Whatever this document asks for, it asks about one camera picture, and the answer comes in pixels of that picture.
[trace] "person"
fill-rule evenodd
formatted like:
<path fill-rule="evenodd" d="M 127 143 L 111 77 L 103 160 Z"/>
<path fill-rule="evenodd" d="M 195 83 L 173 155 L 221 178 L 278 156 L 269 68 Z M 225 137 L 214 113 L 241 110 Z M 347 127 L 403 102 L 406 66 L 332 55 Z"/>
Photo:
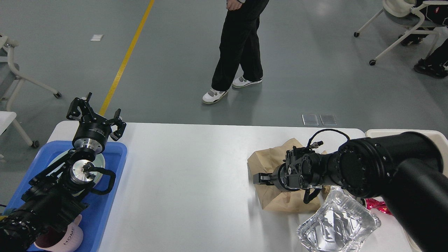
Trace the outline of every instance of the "person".
<path fill-rule="evenodd" d="M 423 0 L 416 0 L 416 6 L 422 5 Z M 448 5 L 429 5 L 420 10 L 425 15 L 425 18 L 444 26 L 448 26 Z M 401 44 L 408 46 L 410 44 L 418 44 L 423 41 L 427 35 L 411 34 L 406 37 Z M 421 74 L 426 74 L 434 78 L 445 78 L 448 72 L 445 66 L 448 65 L 448 39 L 440 45 L 435 51 L 426 59 L 420 59 L 414 70 Z"/>
<path fill-rule="evenodd" d="M 210 90 L 202 97 L 203 103 L 221 100 L 230 86 L 246 87 L 261 83 L 263 68 L 257 30 L 260 14 L 269 0 L 227 0 L 227 16 L 220 43 L 220 59 L 213 74 Z M 244 74 L 236 79 L 238 66 Z"/>

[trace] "red wrapper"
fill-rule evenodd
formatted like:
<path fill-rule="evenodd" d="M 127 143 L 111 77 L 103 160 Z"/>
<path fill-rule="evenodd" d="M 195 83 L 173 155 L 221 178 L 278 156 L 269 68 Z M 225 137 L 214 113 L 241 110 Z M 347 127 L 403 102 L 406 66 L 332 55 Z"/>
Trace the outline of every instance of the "red wrapper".
<path fill-rule="evenodd" d="M 372 209 L 372 208 L 375 208 L 375 209 L 378 209 L 378 211 L 380 211 L 380 212 L 383 212 L 383 213 L 387 213 L 387 214 L 393 215 L 393 214 L 389 211 L 389 209 L 388 209 L 388 207 L 386 206 L 386 203 L 385 203 L 384 201 L 377 201 L 377 200 L 375 200 L 375 199 L 365 199 L 365 201 L 366 201 L 366 208 L 367 208 L 368 210 L 370 210 L 370 209 Z"/>

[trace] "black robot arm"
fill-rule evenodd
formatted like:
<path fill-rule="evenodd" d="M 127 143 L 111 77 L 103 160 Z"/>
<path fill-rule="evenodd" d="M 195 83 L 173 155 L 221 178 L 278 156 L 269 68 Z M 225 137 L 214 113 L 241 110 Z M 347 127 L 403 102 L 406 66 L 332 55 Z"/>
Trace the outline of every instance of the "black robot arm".
<path fill-rule="evenodd" d="M 420 133 L 405 132 L 348 140 L 325 155 L 315 153 L 310 143 L 294 147 L 283 165 L 272 174 L 254 175 L 254 183 L 306 190 L 305 203 L 323 185 L 339 185 L 361 198 L 382 196 L 419 247 L 432 252 L 446 250 L 445 241 L 437 238 L 448 230 L 448 178 L 442 171 L 436 145 Z"/>
<path fill-rule="evenodd" d="M 115 173 L 92 162 L 104 151 L 109 136 L 115 141 L 122 137 L 126 123 L 120 119 L 120 109 L 110 120 L 96 114 L 89 105 L 91 95 L 75 98 L 67 113 L 68 119 L 79 120 L 73 149 L 31 179 L 31 188 L 22 195 L 25 203 L 0 221 L 0 251 L 23 252 L 49 230 L 65 233 L 88 207 L 81 202 L 88 193 L 111 192 Z M 93 188 L 98 173 L 109 177 L 105 190 Z"/>

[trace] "crumpled paper bag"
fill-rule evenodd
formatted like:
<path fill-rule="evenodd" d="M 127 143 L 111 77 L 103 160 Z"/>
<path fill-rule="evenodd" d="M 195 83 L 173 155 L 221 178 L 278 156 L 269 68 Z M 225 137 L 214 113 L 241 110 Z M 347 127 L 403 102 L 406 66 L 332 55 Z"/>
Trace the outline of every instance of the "crumpled paper bag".
<path fill-rule="evenodd" d="M 277 166 L 283 164 L 286 151 L 293 146 L 303 147 L 295 138 L 288 140 L 282 146 L 255 151 L 247 160 L 250 173 L 272 173 Z M 261 207 L 269 211 L 291 213 L 315 213 L 320 207 L 318 198 L 310 203 L 303 203 L 304 190 L 281 192 L 275 186 L 255 185 Z"/>

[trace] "black pants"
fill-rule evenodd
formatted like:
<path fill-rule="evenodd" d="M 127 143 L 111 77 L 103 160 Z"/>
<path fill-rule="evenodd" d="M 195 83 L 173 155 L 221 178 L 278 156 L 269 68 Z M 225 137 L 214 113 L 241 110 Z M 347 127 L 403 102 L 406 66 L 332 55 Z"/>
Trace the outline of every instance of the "black pants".
<path fill-rule="evenodd" d="M 422 0 L 417 1 L 417 6 L 420 6 Z M 433 21 L 434 23 L 448 26 L 448 6 L 447 5 L 434 5 L 423 8 L 421 12 L 425 15 L 426 19 Z M 435 51 L 425 60 L 427 65 L 445 65 L 448 61 L 448 39 L 439 46 Z"/>
<path fill-rule="evenodd" d="M 225 91 L 232 85 L 238 66 L 244 78 L 257 81 L 263 77 L 257 30 L 260 14 L 269 0 L 246 0 L 238 10 L 228 11 L 221 34 L 220 60 L 211 87 Z"/>

